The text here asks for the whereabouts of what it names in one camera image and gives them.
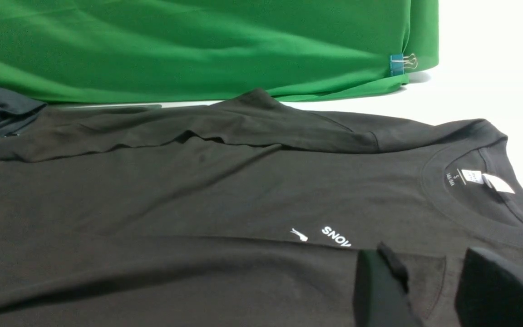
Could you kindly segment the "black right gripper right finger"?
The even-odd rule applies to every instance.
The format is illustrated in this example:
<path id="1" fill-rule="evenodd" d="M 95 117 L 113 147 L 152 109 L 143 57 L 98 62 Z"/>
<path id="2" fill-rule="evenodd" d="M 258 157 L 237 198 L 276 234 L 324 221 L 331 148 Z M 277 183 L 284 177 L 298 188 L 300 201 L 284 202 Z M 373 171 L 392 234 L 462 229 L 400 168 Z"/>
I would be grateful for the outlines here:
<path id="1" fill-rule="evenodd" d="M 523 327 L 523 267 L 484 248 L 467 249 L 455 308 L 463 327 Z"/>

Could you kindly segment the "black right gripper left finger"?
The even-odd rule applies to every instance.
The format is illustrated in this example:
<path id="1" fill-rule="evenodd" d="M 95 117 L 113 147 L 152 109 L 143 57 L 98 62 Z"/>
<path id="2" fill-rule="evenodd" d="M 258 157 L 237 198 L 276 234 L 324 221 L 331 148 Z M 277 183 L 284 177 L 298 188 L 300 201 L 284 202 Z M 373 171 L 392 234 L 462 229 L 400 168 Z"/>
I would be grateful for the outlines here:
<path id="1" fill-rule="evenodd" d="M 409 300 L 407 267 L 383 242 L 357 257 L 353 314 L 356 327 L 423 325 Z"/>

